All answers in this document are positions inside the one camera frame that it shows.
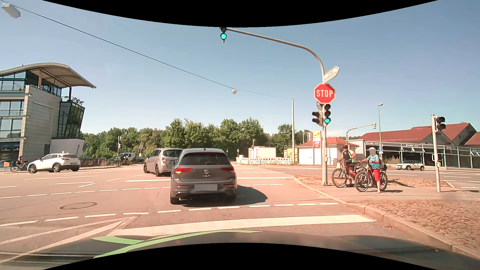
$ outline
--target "mountain bike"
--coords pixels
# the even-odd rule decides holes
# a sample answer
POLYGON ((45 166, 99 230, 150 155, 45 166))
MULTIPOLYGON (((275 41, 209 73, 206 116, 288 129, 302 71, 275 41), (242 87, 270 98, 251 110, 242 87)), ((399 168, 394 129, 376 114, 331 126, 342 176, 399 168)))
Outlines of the mountain bike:
MULTIPOLYGON (((380 190, 387 188, 388 177, 385 173, 385 166, 380 170, 380 190)), ((360 192, 365 192, 369 187, 377 188, 377 182, 372 174, 372 167, 369 163, 361 167, 360 172, 355 176, 355 188, 360 192)))

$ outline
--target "rear windshield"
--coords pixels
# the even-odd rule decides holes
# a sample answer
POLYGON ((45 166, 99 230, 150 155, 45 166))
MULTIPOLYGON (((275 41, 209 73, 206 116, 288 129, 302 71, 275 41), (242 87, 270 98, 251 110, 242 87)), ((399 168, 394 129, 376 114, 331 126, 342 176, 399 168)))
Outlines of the rear windshield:
POLYGON ((179 165, 230 165, 230 161, 224 153, 189 153, 179 165))
POLYGON ((181 150, 164 150, 163 151, 163 156, 164 157, 169 157, 169 158, 178 158, 181 153, 181 150))

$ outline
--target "red roof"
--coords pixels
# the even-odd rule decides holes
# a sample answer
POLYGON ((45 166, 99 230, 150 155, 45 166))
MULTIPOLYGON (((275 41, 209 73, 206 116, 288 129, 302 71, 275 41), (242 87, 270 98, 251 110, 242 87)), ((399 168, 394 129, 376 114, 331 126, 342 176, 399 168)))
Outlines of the red roof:
MULTIPOLYGON (((450 140, 454 140, 468 125, 469 123, 447 124, 447 128, 443 132, 450 140)), ((416 143, 424 141, 430 134, 432 134, 432 126, 415 126, 407 130, 382 131, 382 142, 416 143)), ((378 141, 378 132, 366 133, 359 139, 378 141)))
MULTIPOLYGON (((337 145, 345 145, 345 144, 347 144, 347 142, 344 139, 341 139, 339 137, 327 137, 327 146, 331 146, 331 145, 337 146, 337 145)), ((353 143, 348 143, 348 145, 358 147, 358 145, 355 145, 353 143)), ((297 147, 304 147, 304 146, 310 146, 310 147, 313 146, 313 141, 306 142, 302 145, 298 145, 297 147)))

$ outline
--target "traffic light pole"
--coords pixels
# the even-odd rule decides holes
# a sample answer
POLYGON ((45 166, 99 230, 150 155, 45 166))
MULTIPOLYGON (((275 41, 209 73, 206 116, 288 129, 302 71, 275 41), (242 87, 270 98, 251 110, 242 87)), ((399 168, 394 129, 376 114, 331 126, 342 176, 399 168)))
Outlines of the traffic light pole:
MULTIPOLYGON (((248 35, 248 36, 252 36, 252 37, 263 38, 263 39, 266 39, 266 40, 275 41, 275 42, 278 42, 278 43, 282 43, 282 44, 285 44, 285 45, 289 45, 289 46, 293 46, 293 47, 297 47, 297 48, 306 50, 307 52, 311 53, 317 59, 318 63, 320 64, 320 68, 322 69, 322 84, 325 83, 324 64, 322 63, 322 60, 320 60, 320 57, 318 57, 318 55, 314 51, 312 51, 311 49, 309 49, 305 46, 302 46, 302 45, 295 44, 295 43, 291 43, 291 42, 287 42, 287 41, 283 41, 283 40, 275 39, 275 38, 271 38, 271 37, 265 37, 265 36, 261 36, 261 35, 257 35, 257 34, 252 34, 252 33, 240 31, 240 30, 237 30, 237 29, 232 29, 232 28, 225 27, 225 28, 222 28, 222 31, 223 30, 231 31, 231 32, 239 33, 239 34, 244 34, 244 35, 248 35)), ((326 132, 327 132, 327 128, 324 125, 323 132, 322 132, 322 152, 325 152, 325 150, 327 148, 327 133, 326 132)), ((322 157, 323 184, 327 184, 327 162, 326 162, 325 159, 326 159, 326 152, 325 152, 324 156, 322 157)))
POLYGON ((440 190, 440 168, 438 168, 438 148, 437 148, 437 132, 436 132, 435 114, 432 114, 432 138, 433 138, 433 154, 435 159, 435 179, 437 180, 437 192, 440 190))

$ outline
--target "street sign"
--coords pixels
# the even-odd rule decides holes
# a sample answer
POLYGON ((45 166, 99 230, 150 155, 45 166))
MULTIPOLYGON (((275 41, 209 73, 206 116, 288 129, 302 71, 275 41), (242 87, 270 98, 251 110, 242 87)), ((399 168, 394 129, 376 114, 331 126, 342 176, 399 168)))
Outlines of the street sign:
POLYGON ((313 93, 321 104, 329 104, 335 99, 335 89, 329 84, 319 84, 313 93))
POLYGON ((331 70, 329 70, 327 73, 324 75, 324 84, 326 84, 328 81, 331 79, 335 78, 336 75, 338 74, 338 71, 340 70, 339 67, 335 66, 331 70))

